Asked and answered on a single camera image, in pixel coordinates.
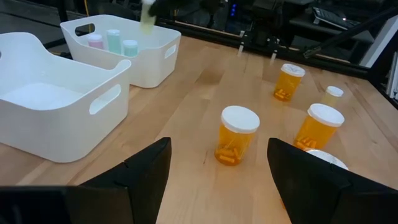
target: pill bottle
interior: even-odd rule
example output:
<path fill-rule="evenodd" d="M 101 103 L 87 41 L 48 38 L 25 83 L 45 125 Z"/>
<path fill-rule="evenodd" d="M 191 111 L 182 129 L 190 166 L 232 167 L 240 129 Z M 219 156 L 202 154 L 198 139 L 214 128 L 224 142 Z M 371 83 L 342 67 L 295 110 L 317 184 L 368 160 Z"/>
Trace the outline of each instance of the pill bottle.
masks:
<path fill-rule="evenodd" d="M 344 123 L 344 116 L 336 109 L 315 103 L 308 109 L 308 116 L 294 139 L 294 146 L 323 149 L 338 127 Z"/>
<path fill-rule="evenodd" d="M 309 154 L 311 154 L 313 156 L 316 156 L 316 157 L 318 157 L 320 159 L 323 159 L 324 161 L 327 161 L 327 162 L 329 162 L 331 164 L 334 164 L 334 165 L 336 165 L 336 166 L 338 166 L 340 168 L 348 170 L 347 166 L 343 162 L 341 162 L 335 156 L 333 156 L 333 155 L 331 155 L 331 154 L 329 154 L 327 152 L 323 152 L 323 151 L 318 150 L 318 149 L 308 149 L 307 153 L 309 153 Z"/>
<path fill-rule="evenodd" d="M 238 165 L 260 125 L 257 114 L 242 106 L 229 106 L 221 114 L 215 157 L 227 166 Z"/>
<path fill-rule="evenodd" d="M 127 57 L 135 57 L 138 54 L 138 43 L 135 40 L 123 41 L 123 54 Z"/>
<path fill-rule="evenodd" d="M 284 64 L 280 69 L 274 97 L 280 101 L 290 101 L 304 75 L 304 69 L 296 65 Z"/>
<path fill-rule="evenodd" d="M 156 16 L 149 15 L 149 9 L 155 0 L 142 0 L 140 30 L 144 34 L 151 34 L 154 28 Z"/>
<path fill-rule="evenodd" d="M 107 30 L 106 37 L 108 39 L 108 50 L 112 53 L 122 54 L 120 30 L 116 29 Z"/>
<path fill-rule="evenodd" d="M 344 91 L 340 90 L 335 86 L 328 86 L 325 95 L 323 96 L 321 103 L 331 107 L 335 107 L 337 101 L 343 96 Z"/>
<path fill-rule="evenodd" d="M 88 34 L 87 42 L 90 47 L 104 49 L 104 42 L 101 34 Z"/>

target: wooden table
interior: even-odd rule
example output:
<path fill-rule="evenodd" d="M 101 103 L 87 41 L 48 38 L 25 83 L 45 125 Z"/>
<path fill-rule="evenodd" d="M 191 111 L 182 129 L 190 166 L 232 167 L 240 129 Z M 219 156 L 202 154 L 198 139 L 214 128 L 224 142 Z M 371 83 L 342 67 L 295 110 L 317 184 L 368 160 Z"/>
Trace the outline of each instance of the wooden table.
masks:
<path fill-rule="evenodd" d="M 85 158 L 56 164 L 0 145 L 1 185 L 77 185 L 145 148 L 172 138 L 170 177 L 158 223 L 290 223 L 267 163 L 267 142 L 289 143 L 328 85 L 345 91 L 345 124 L 325 148 L 353 172 L 398 189 L 398 112 L 367 81 L 303 66 L 292 102 L 272 97 L 284 61 L 182 37 L 175 71 L 159 87 L 131 87 L 127 118 Z M 261 126 L 242 164 L 216 161 L 220 114 L 255 111 Z"/>

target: teal bottle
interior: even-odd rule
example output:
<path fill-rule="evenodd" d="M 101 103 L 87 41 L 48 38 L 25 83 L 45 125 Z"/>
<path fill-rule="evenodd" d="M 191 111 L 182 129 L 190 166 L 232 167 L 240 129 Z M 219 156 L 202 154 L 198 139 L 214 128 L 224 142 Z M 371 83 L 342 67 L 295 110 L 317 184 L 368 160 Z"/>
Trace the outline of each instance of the teal bottle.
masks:
<path fill-rule="evenodd" d="M 108 50 L 115 54 L 122 54 L 122 46 L 120 41 L 120 30 L 107 30 Z"/>
<path fill-rule="evenodd" d="M 138 54 L 138 43 L 135 40 L 123 41 L 123 54 L 127 57 L 135 57 Z"/>

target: pill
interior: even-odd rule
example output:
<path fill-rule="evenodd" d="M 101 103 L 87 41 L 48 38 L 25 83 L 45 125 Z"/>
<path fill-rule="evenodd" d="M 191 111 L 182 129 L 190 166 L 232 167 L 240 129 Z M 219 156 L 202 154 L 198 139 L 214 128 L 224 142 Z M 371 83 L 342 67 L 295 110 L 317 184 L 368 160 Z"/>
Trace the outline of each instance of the pill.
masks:
<path fill-rule="evenodd" d="M 229 156 L 229 157 L 233 157 L 234 156 L 234 152 L 232 150 L 229 150 L 229 149 L 220 150 L 220 154 L 224 155 L 224 156 Z"/>
<path fill-rule="evenodd" d="M 282 99 L 284 99 L 285 97 L 284 96 L 282 96 L 281 94 L 279 94 L 279 93 L 275 93 L 275 96 L 278 96 L 279 98 L 282 98 Z"/>
<path fill-rule="evenodd" d="M 313 148 L 313 149 L 315 149 L 316 146 L 317 146 L 317 142 L 314 141 L 314 140 L 312 140 L 312 141 L 310 142 L 310 147 Z"/>
<path fill-rule="evenodd" d="M 222 159 L 222 160 L 224 160 L 224 161 L 231 162 L 231 163 L 234 163 L 234 162 L 235 162 L 234 159 L 231 159 L 231 158 L 226 157 L 226 156 L 223 156 L 223 155 L 220 155 L 220 156 L 219 156 L 219 159 Z"/>
<path fill-rule="evenodd" d="M 313 142 L 316 142 L 316 141 L 314 141 L 314 140 L 312 140 L 312 139 L 309 139 L 309 140 L 305 143 L 305 145 L 308 146 L 308 147 L 311 147 L 311 145 L 313 144 Z"/>
<path fill-rule="evenodd" d="M 308 140 L 310 140 L 310 138 L 309 137 L 305 137 L 301 142 L 302 143 L 306 143 Z"/>
<path fill-rule="evenodd" d="M 236 148 L 234 148 L 234 155 L 237 159 L 240 159 L 239 152 Z"/>
<path fill-rule="evenodd" d="M 306 148 L 306 146 L 303 145 L 303 143 L 301 143 L 301 142 L 296 142 L 295 145 L 296 145 L 299 149 L 302 149 L 302 150 L 304 150 L 304 149 Z"/>

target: white lid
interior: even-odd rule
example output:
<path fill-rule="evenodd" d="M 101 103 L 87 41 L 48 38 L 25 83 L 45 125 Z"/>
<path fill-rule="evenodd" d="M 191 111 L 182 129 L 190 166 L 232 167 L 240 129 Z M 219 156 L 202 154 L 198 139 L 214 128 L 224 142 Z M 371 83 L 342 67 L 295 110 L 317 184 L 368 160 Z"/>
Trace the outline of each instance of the white lid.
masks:
<path fill-rule="evenodd" d="M 138 43 L 135 40 L 124 40 L 123 41 L 123 46 L 127 47 L 127 48 L 133 48 L 133 47 L 137 47 Z"/>
<path fill-rule="evenodd" d="M 102 42 L 102 35 L 101 34 L 88 34 L 87 40 L 90 42 Z"/>
<path fill-rule="evenodd" d="M 291 76 L 294 77 L 303 77 L 305 75 L 305 70 L 300 68 L 299 66 L 292 65 L 289 63 L 286 63 L 282 66 L 281 68 L 282 71 L 285 73 L 288 73 Z"/>
<path fill-rule="evenodd" d="M 242 106 L 226 107 L 221 114 L 221 121 L 230 131 L 251 134 L 260 126 L 257 114 Z"/>
<path fill-rule="evenodd" d="M 323 151 L 317 150 L 317 149 L 311 149 L 311 150 L 308 150 L 307 153 L 309 153 L 313 156 L 316 156 L 320 159 L 323 159 L 324 161 L 330 162 L 331 164 L 334 164 L 338 167 L 348 170 L 347 166 L 343 162 L 341 162 L 339 159 L 337 159 L 336 157 L 332 156 L 331 154 L 329 154 L 327 152 L 323 152 Z"/>
<path fill-rule="evenodd" d="M 109 35 L 120 35 L 120 30 L 107 30 L 106 33 Z"/>
<path fill-rule="evenodd" d="M 335 87 L 335 86 L 328 86 L 328 88 L 326 89 L 326 92 L 329 93 L 332 96 L 336 96 L 336 97 L 341 97 L 344 94 L 343 90 L 340 90 L 339 88 Z"/>
<path fill-rule="evenodd" d="M 327 126 L 340 127 L 344 123 L 344 116 L 338 110 L 320 103 L 311 105 L 308 114 Z"/>
<path fill-rule="evenodd" d="M 142 3 L 144 4 L 153 4 L 155 0 L 142 0 Z"/>

